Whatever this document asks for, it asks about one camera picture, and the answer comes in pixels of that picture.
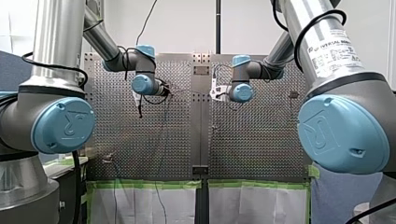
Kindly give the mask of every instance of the white label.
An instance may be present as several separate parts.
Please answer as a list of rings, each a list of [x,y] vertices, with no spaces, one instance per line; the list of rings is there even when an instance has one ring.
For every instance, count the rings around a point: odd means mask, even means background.
[[[340,67],[362,67],[361,59],[343,30],[332,30],[328,38],[307,51],[318,77],[328,77]]]

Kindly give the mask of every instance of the black cable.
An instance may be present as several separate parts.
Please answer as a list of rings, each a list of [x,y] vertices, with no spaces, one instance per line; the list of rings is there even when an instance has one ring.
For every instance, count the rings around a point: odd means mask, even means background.
[[[353,224],[353,223],[359,221],[359,219],[361,219],[363,217],[367,217],[370,214],[372,214],[374,212],[377,212],[377,211],[379,211],[381,209],[384,209],[386,207],[389,207],[389,206],[391,206],[393,204],[396,204],[396,198],[394,198],[392,200],[389,200],[389,201],[387,201],[385,203],[381,203],[380,205],[377,205],[376,207],[370,208],[369,210],[358,214],[357,216],[355,216],[352,219],[350,219],[346,224]]]
[[[102,22],[103,22],[103,20],[99,20],[96,24],[94,24],[94,25],[88,27],[87,29],[84,29],[83,32],[87,32],[87,31],[89,31],[89,30],[95,28],[97,25],[99,25],[99,24],[102,23]]]
[[[164,111],[164,119],[163,119],[165,125],[167,125],[169,107],[170,107],[171,101],[172,101],[172,98],[169,99],[168,104],[165,104],[165,105],[167,105],[167,107],[165,108],[165,111]],[[161,157],[160,165],[158,166],[158,170],[157,170],[156,176],[160,175],[160,171],[161,171],[161,169],[163,167],[163,161],[165,159],[165,156],[166,156],[166,153],[167,153],[167,148],[168,148],[169,128],[167,126],[164,126],[164,127],[166,129],[165,144],[164,144],[164,147],[163,147],[163,155]],[[168,220],[167,220],[167,215],[166,215],[166,209],[165,209],[165,206],[163,205],[163,201],[161,199],[160,192],[158,191],[157,181],[154,181],[154,186],[155,186],[155,190],[157,191],[158,201],[160,202],[160,205],[163,208],[163,215],[165,216],[165,224],[167,224]]]
[[[317,22],[321,21],[324,19],[326,16],[330,14],[338,14],[343,17],[343,21],[341,22],[343,25],[347,22],[347,14],[339,9],[331,9],[327,12],[324,12],[318,16],[316,16],[314,19],[312,19],[311,22],[309,22],[305,28],[300,32],[300,34],[297,37],[296,43],[294,45],[294,61],[296,62],[297,67],[300,69],[300,71],[303,72],[303,68],[301,67],[300,60],[299,60],[299,54],[300,54],[300,46],[303,42],[303,39],[306,35],[306,33],[314,26],[317,24]]]
[[[140,34],[137,36],[136,45],[139,44],[140,36],[145,32],[146,25],[148,24],[148,21],[149,21],[149,17],[151,16],[152,10],[154,9],[155,5],[157,4],[157,1],[158,1],[158,0],[155,0],[154,3],[153,3],[152,6],[151,6],[151,10],[149,11],[148,16],[146,17],[146,20],[145,20],[145,23],[144,23],[144,25],[143,25],[142,31],[141,31]]]
[[[120,171],[119,168],[117,167],[116,162],[114,161],[114,158],[112,159],[114,171],[116,172],[116,178],[114,180],[114,186],[113,186],[113,196],[114,196],[114,224],[117,224],[117,217],[118,217],[118,210],[119,210],[119,205],[117,202],[117,196],[116,196],[116,186],[117,186],[117,180],[121,180],[120,178]]]
[[[165,97],[164,97],[160,102],[151,102],[151,101],[149,101],[149,100],[146,98],[145,95],[142,95],[142,96],[143,96],[143,99],[145,99],[145,101],[146,101],[147,103],[149,103],[149,104],[151,104],[151,105],[160,105],[160,104],[162,104],[163,102],[166,101],[166,99],[168,98],[168,95],[169,95],[169,94],[165,95]]]
[[[69,70],[69,71],[75,71],[75,72],[79,72],[84,76],[84,81],[82,83],[79,84],[80,87],[84,87],[85,84],[87,84],[88,82],[88,74],[84,71],[81,70],[79,68],[76,67],[67,67],[67,66],[63,66],[63,65],[59,65],[59,64],[47,64],[47,63],[38,63],[35,62],[33,60],[28,59],[27,57],[30,57],[33,55],[33,52],[24,54],[21,56],[22,60],[26,63],[35,65],[35,66],[39,66],[39,67],[45,67],[48,69],[63,69],[63,70]]]
[[[282,24],[282,22],[280,22],[279,18],[277,17],[277,13],[276,13],[276,0],[275,0],[274,3],[273,3],[273,14],[274,14],[274,19],[275,19],[277,25],[278,25],[280,28],[282,28],[284,31],[288,32],[288,31],[289,31],[288,27],[286,27],[284,24]]]
[[[79,209],[81,207],[81,167],[79,165],[78,153],[76,151],[72,152],[73,155],[73,163],[75,166],[75,175],[76,175],[76,202],[75,202],[75,211],[73,215],[73,224],[78,224],[79,220]]]

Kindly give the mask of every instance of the blue joint cap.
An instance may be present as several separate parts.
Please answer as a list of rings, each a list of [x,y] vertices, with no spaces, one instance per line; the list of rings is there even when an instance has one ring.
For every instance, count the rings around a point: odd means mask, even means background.
[[[253,98],[253,89],[248,84],[239,84],[233,89],[233,100],[237,103],[245,103]]]
[[[375,117],[345,97],[319,95],[299,113],[298,134],[308,156],[336,173],[368,175],[388,164],[389,141]]]
[[[136,48],[147,56],[155,58],[155,49],[151,45],[138,45]]]
[[[32,145],[45,154],[69,153],[90,138],[95,123],[91,106],[77,97],[66,97],[47,106],[35,120]]]
[[[232,67],[239,66],[244,63],[249,63],[251,61],[250,56],[241,54],[241,55],[236,55],[233,57],[233,65]]]
[[[132,80],[132,90],[134,92],[142,95],[151,95],[154,89],[153,81],[146,75],[137,75],[134,80]]]

